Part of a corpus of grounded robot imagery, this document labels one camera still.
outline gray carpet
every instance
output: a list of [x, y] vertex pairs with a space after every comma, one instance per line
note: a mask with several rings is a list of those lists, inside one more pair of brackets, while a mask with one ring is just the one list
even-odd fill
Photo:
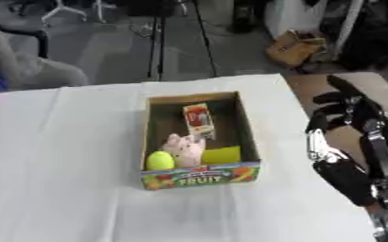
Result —
[[[41, 28], [44, 11], [36, 6], [21, 18], [7, 9], [8, 1], [0, 1], [0, 24]], [[264, 55], [271, 42], [266, 31], [257, 30], [246, 35], [232, 35], [219, 24], [221, 16], [213, 14], [210, 1], [202, 1], [202, 14], [220, 76], [239, 74], [286, 73]], [[178, 11], [168, 19], [165, 48], [164, 80], [189, 80], [211, 77], [207, 53], [201, 38], [192, 6], [188, 16]], [[61, 13], [51, 19], [46, 28], [50, 37], [50, 59], [80, 67], [92, 84], [133, 83], [146, 80], [150, 52], [150, 38], [139, 37], [130, 31], [149, 23], [151, 18], [130, 18], [125, 9], [107, 9], [108, 25], [98, 25], [94, 13], [87, 23], [74, 14]], [[11, 36], [17, 51], [36, 53], [36, 42], [27, 37]]]

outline white tablecloth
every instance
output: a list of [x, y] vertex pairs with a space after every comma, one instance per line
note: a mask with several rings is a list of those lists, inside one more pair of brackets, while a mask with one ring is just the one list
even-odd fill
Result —
[[[146, 97], [240, 91], [256, 182], [146, 191]], [[0, 241], [374, 241], [366, 212], [307, 159], [300, 104], [278, 76], [0, 95]]]

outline pink stuffed pig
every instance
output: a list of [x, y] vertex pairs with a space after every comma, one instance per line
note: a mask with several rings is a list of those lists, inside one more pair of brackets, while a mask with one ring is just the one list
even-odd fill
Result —
[[205, 140], [196, 141], [194, 135], [180, 137], [176, 133], [170, 134], [162, 150], [168, 152], [179, 168], [192, 168], [202, 164], [202, 154]]

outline cardboard box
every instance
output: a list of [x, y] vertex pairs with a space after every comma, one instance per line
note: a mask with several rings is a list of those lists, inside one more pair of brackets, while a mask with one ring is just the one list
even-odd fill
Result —
[[[207, 140], [206, 149], [240, 147], [241, 162], [176, 168], [164, 171], [146, 170], [148, 156], [160, 149], [171, 133], [188, 135], [184, 107], [206, 103], [214, 122], [216, 140]], [[194, 185], [251, 182], [260, 168], [256, 144], [239, 93], [154, 97], [148, 100], [146, 136], [141, 158], [141, 177], [147, 189], [187, 187]]]

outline tripod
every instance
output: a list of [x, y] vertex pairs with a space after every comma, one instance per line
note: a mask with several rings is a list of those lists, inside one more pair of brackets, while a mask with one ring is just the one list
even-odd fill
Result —
[[[162, 81], [163, 78], [163, 70], [164, 70], [164, 62], [165, 62], [165, 35], [166, 35], [166, 3], [168, 0], [155, 0], [155, 13], [154, 13], [154, 19], [152, 23], [152, 33], [150, 36], [151, 40], [151, 48], [150, 48], [150, 60], [149, 60], [149, 71], [148, 71], [148, 78], [152, 77], [152, 63], [154, 59], [154, 49], [155, 49], [155, 42], [156, 42], [156, 33], [157, 33], [157, 26], [158, 26], [158, 18], [160, 17], [160, 53], [159, 53], [159, 63], [157, 65], [157, 73], [158, 73], [158, 80]], [[197, 15], [197, 21], [199, 22], [201, 33], [203, 36], [204, 46], [207, 50], [207, 55], [209, 58], [210, 66], [212, 67], [212, 74], [213, 78], [217, 77], [217, 71], [215, 66], [215, 61], [213, 60], [212, 52], [210, 50], [210, 42], [207, 38], [204, 25], [203, 25], [203, 19], [199, 11], [199, 2], [198, 0], [191, 0], [195, 11]]]

